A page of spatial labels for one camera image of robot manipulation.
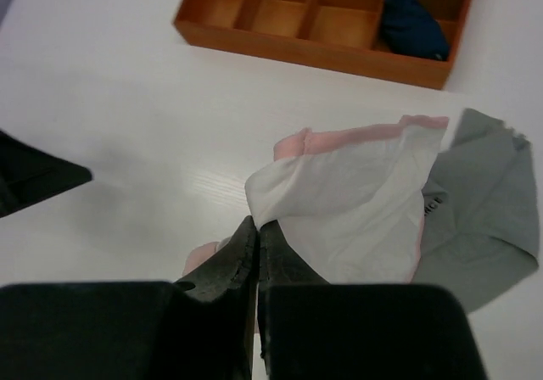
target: navy blue cloth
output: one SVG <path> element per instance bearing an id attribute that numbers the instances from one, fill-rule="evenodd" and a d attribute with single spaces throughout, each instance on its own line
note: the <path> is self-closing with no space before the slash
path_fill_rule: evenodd
<path id="1" fill-rule="evenodd" d="M 438 22 L 418 0 L 385 0 L 381 37 L 394 53 L 447 60 L 450 47 Z"/>

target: black object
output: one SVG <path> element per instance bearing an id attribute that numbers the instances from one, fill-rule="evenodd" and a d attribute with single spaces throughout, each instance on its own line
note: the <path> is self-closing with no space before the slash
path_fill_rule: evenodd
<path id="1" fill-rule="evenodd" d="M 380 32 L 394 53 L 449 58 L 450 47 L 439 23 L 418 0 L 385 0 Z"/>
<path id="2" fill-rule="evenodd" d="M 272 380 L 486 379 L 445 290 L 329 285 L 251 218 L 176 283 L 3 288 L 0 378 L 249 380 L 257 281 Z"/>
<path id="3" fill-rule="evenodd" d="M 0 131 L 0 217 L 92 180 L 91 171 Z"/>

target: clothing pile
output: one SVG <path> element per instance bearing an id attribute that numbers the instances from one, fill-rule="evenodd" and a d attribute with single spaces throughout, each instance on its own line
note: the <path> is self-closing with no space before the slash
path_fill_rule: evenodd
<path id="1" fill-rule="evenodd" d="M 274 162 L 246 182 L 257 228 L 278 220 L 328 282 L 437 284 L 476 310 L 538 268 L 531 147 L 468 109 L 439 154 L 447 123 L 405 116 L 285 138 Z M 194 250 L 185 272 L 226 243 Z"/>

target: wooden tray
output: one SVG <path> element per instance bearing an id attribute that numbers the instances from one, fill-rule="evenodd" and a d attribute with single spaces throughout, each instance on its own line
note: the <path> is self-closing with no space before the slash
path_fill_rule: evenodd
<path id="1" fill-rule="evenodd" d="M 471 0 L 418 0 L 451 45 L 446 62 L 391 53 L 384 0 L 183 0 L 174 25 L 191 45 L 441 89 Z"/>

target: white cloth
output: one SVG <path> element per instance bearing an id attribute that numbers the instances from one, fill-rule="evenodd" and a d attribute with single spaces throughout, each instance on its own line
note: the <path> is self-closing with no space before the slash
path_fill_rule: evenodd
<path id="1" fill-rule="evenodd" d="M 304 145 L 297 156 L 278 159 L 247 180 L 257 228 L 279 220 L 289 245 L 329 282 L 410 281 L 420 258 L 421 189 L 446 128 L 446 119 L 440 119 L 445 126 L 421 126 L 431 120 L 404 118 L 380 126 L 399 128 L 396 136 L 375 139 L 372 129 L 371 138 L 347 143 L 342 132 L 364 136 L 368 127 L 291 136 L 291 143 Z M 328 144 L 338 135 L 338 147 Z M 287 140 L 276 146 L 276 159 Z M 309 141 L 325 148 L 307 149 Z"/>

